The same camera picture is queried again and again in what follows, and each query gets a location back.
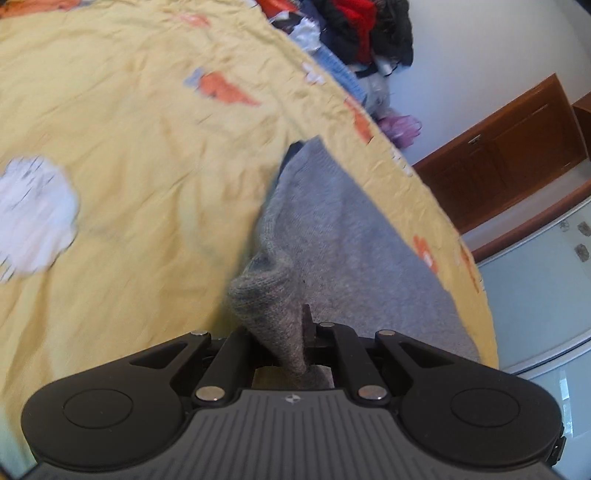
wooden cabinet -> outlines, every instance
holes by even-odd
[[[586,157],[556,75],[415,165],[456,228],[467,232]]]

gray cloth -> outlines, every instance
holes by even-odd
[[[453,300],[319,137],[285,166],[258,225],[259,250],[229,289],[233,311],[303,387],[301,313],[360,336],[392,329],[478,360]]]

yellow bedsheet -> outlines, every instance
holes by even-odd
[[[226,286],[281,158],[316,135],[431,265],[497,366],[486,295],[454,227],[373,123],[366,144],[328,75],[307,83],[303,61],[242,0],[97,0],[0,20],[0,173],[43,155],[80,199],[71,247],[46,272],[0,284],[10,468],[31,465],[20,411],[42,385],[189,330],[233,328]],[[199,67],[252,102],[184,85]]]

red clothing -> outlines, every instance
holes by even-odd
[[[362,63],[369,63],[371,61],[369,32],[375,25],[375,4],[371,0],[334,0],[334,2],[359,35],[357,60]]]

metal screw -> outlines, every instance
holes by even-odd
[[[365,385],[364,387],[361,387],[357,393],[365,400],[381,400],[388,395],[388,391],[379,385]]]
[[[226,392],[223,388],[214,387],[213,385],[209,387],[201,387],[199,390],[195,392],[195,396],[199,400],[203,401],[217,401],[221,400]]]

